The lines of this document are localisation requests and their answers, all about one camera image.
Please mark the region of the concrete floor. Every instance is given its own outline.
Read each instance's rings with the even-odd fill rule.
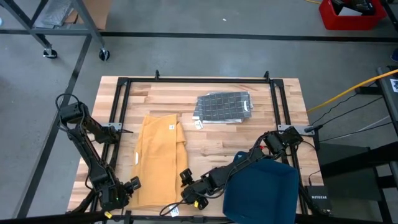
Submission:
[[[17,1],[32,14],[38,1]],[[0,8],[2,28],[20,28]],[[118,0],[108,17],[107,30],[138,32],[203,32],[230,34],[326,35],[395,37],[387,19],[374,30],[330,31],[323,27],[318,6],[301,0],[229,1]],[[307,108],[375,76],[375,69],[394,64],[394,44],[289,42],[276,40],[169,39],[106,37],[111,52],[98,59],[92,42],[73,91],[92,109],[102,75],[162,75],[272,77],[300,79]],[[60,58],[41,57],[42,47],[28,35],[0,35],[0,219],[13,217],[32,175],[55,115],[54,99],[65,91],[84,37],[49,37]],[[365,104],[375,96],[357,96],[325,119]],[[327,108],[309,114],[315,121]],[[361,129],[387,116],[382,101],[351,113],[321,130],[321,139]],[[377,147],[396,141],[393,128],[360,133],[333,142]],[[60,133],[55,141],[29,216],[66,210],[80,155]],[[395,191],[388,192],[392,210],[398,208]],[[334,200],[336,216],[379,220],[377,206],[359,200]]]

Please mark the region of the cart wheel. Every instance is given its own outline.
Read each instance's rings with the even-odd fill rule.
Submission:
[[[55,50],[51,50],[51,55],[47,53],[46,50],[43,51],[43,57],[49,58],[49,59],[55,59],[58,57],[58,53]]]
[[[108,50],[99,50],[99,59],[101,59],[101,61],[107,61],[109,59],[109,57],[111,56],[111,53]]]

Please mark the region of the orange towel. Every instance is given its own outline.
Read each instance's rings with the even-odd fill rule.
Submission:
[[[176,114],[144,118],[133,159],[131,177],[138,176],[142,187],[132,195],[131,208],[167,205],[182,199],[180,173],[188,162]]]

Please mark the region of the wooden tabletop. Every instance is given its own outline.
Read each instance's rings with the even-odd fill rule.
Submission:
[[[107,123],[109,120],[118,78],[102,77],[101,79],[92,114],[92,117],[99,123]],[[292,124],[308,124],[299,80],[297,78],[284,78],[284,85]],[[284,124],[279,90],[276,90],[280,117],[282,124]],[[204,124],[203,129],[197,130],[192,120],[197,96],[214,91],[249,91],[254,105],[252,118],[245,119],[240,124]],[[122,101],[123,94],[119,99],[115,121],[119,119]],[[134,131],[134,134],[123,133],[121,137],[115,170],[120,181],[125,182],[131,178],[132,155],[141,123],[147,114],[153,116],[177,114],[187,140],[185,148],[188,154],[188,166],[193,172],[194,180],[214,167],[229,164],[238,151],[248,151],[262,133],[276,130],[268,84],[133,83],[129,93],[123,128]],[[304,137],[304,139],[313,144],[312,138]],[[103,146],[98,143],[94,143],[94,146],[98,154],[101,155]],[[111,152],[112,147],[109,149],[108,158],[111,157]],[[320,170],[317,154],[312,146],[303,142],[299,146],[297,155],[303,185],[308,185],[308,176]],[[83,159],[80,159],[68,210],[76,208],[88,194],[89,190],[84,185],[87,172],[87,165]],[[323,185],[321,173],[312,175],[311,181],[313,185]],[[222,204],[223,197],[220,197],[210,200],[209,205],[202,211],[190,205],[181,205],[179,210],[181,216],[223,217]],[[125,210],[132,210],[132,215],[159,215],[161,209],[162,207],[134,210],[128,206],[125,208]],[[120,211],[115,210],[112,213],[117,214]],[[301,213],[299,202],[297,202],[297,213]]]

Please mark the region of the dark blue cloth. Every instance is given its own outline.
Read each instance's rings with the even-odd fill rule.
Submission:
[[[395,49],[391,55],[391,59],[395,62],[398,62],[398,49]]]
[[[247,154],[238,152],[238,156]],[[239,171],[229,180],[223,213],[240,224],[293,224],[299,195],[296,169],[263,159]]]

